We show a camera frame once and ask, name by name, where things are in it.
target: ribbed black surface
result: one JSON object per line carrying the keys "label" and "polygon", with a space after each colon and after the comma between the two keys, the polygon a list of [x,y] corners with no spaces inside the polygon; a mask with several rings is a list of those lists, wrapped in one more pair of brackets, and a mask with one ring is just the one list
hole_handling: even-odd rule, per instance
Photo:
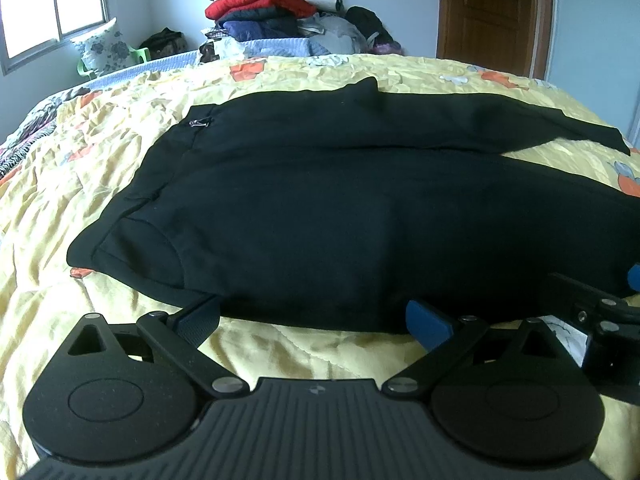
{"label": "ribbed black surface", "polygon": [[552,471],[498,468],[452,446],[416,402],[373,381],[263,380],[215,402],[171,450],[115,468],[43,460],[25,480],[606,480],[588,461]]}

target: floral pillow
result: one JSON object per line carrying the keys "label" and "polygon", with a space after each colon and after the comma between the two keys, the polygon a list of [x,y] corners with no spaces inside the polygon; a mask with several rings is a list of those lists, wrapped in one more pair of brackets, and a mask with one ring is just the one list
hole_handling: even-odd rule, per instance
{"label": "floral pillow", "polygon": [[116,18],[83,36],[73,38],[71,43],[82,55],[84,66],[93,70],[98,77],[136,64],[129,47],[122,41]]}

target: window frame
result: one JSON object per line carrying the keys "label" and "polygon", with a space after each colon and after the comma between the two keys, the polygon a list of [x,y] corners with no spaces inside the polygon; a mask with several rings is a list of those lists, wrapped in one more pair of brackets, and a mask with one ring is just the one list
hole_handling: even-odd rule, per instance
{"label": "window frame", "polygon": [[21,66],[26,65],[28,62],[37,59],[49,52],[53,52],[54,50],[70,43],[71,38],[76,36],[81,36],[82,34],[93,30],[104,23],[107,23],[110,20],[109,16],[109,7],[107,4],[107,0],[100,0],[102,7],[102,19],[99,22],[92,23],[85,27],[79,28],[78,30],[72,30],[66,34],[62,34],[62,30],[60,28],[60,16],[58,13],[58,0],[53,0],[55,13],[56,13],[56,25],[58,27],[58,37],[59,40],[47,40],[44,43],[38,44],[36,46],[31,47],[29,50],[25,50],[21,52],[15,57],[9,57],[7,49],[6,49],[6,40],[4,38],[4,25],[2,24],[2,10],[0,9],[0,70],[2,71],[2,75],[7,75],[14,70],[17,70]]}

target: yellow bedspread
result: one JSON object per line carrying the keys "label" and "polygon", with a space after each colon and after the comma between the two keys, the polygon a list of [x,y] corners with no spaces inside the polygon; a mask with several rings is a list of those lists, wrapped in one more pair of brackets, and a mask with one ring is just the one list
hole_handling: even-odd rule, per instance
{"label": "yellow bedspread", "polygon": [[[192,105],[274,89],[336,89],[373,75],[386,92],[492,92],[602,123],[565,92],[528,78],[446,60],[364,55],[342,60],[340,66],[309,66],[304,58],[242,66],[219,61],[145,73],[89,103],[78,98],[63,105],[55,133],[40,140],[17,173],[0,184],[0,479],[14,480],[37,460],[22,424],[22,404],[79,317],[96,311],[109,322],[127,323],[152,310],[173,311],[102,274],[72,278],[65,257],[74,237],[130,182],[146,150]],[[561,139],[508,156],[640,196],[637,153],[626,156],[594,142]],[[232,319],[223,319],[201,350],[252,385],[260,375],[380,382],[423,355],[408,336]],[[606,425],[593,459],[612,478],[630,480],[640,472],[640,410],[604,401]]]}

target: red jacket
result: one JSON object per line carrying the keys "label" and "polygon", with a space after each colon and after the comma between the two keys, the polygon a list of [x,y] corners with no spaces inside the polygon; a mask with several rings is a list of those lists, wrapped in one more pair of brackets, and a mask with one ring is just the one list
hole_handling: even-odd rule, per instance
{"label": "red jacket", "polygon": [[307,18],[316,12],[316,8],[305,0],[218,0],[207,7],[205,15],[210,20],[217,20],[232,10],[271,6],[290,10],[297,18]]}

